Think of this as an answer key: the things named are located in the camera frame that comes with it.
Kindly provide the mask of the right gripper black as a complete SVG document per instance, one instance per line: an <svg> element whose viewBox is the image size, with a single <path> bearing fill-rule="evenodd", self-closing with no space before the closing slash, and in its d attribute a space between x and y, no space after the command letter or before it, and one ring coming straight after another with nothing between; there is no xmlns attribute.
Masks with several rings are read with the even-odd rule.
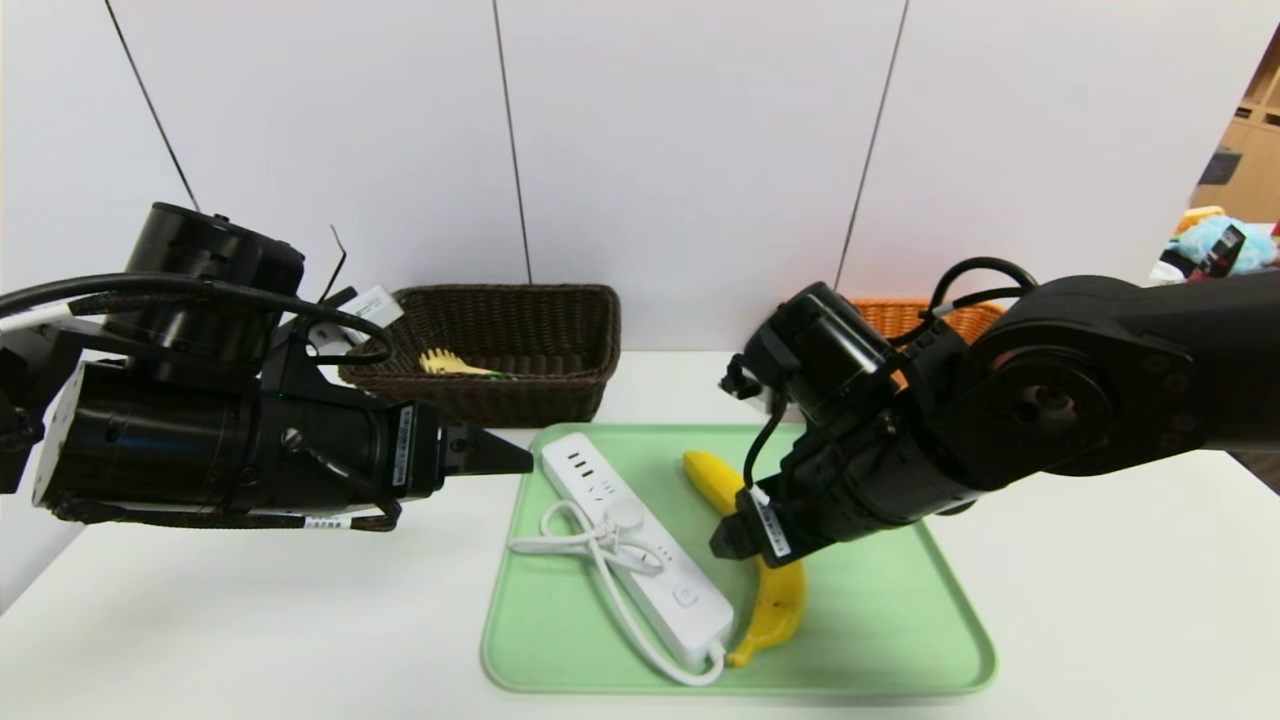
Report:
<svg viewBox="0 0 1280 720"><path fill-rule="evenodd" d="M754 482L767 500L749 491L739 512L719 519L708 541L717 559L767 565L799 562L833 544L860 541L915 521L900 473L919 454L911 427L873 421L844 434L813 423L786 423L792 438L774 474Z"/></svg>

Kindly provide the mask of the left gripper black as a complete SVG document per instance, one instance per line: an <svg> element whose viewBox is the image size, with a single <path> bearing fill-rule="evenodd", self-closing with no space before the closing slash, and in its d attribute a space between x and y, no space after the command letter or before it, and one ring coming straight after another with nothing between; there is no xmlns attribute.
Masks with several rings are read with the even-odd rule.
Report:
<svg viewBox="0 0 1280 720"><path fill-rule="evenodd" d="M520 475L534 457L470 423L443 425L438 439L436 413L424 402L388 404L320 382L261 393L253 468L257 510L355 510L375 498L425 498L442 487L438 470Z"/></svg>

